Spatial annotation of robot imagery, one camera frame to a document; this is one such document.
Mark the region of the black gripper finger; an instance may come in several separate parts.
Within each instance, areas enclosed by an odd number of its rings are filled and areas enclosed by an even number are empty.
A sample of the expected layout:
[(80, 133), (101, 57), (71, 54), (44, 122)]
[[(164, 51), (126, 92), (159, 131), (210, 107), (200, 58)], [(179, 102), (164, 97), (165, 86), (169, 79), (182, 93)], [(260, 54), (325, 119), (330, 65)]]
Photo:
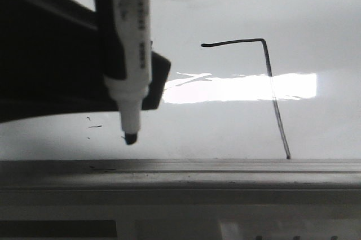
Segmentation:
[(171, 69), (171, 62), (154, 51), (151, 52), (151, 58), (148, 62), (151, 65), (149, 67), (151, 81), (148, 86), (148, 94), (142, 101), (142, 109), (156, 110), (161, 102), (164, 86)]
[(1, 0), (1, 122), (116, 111), (106, 78), (124, 78), (112, 0)]

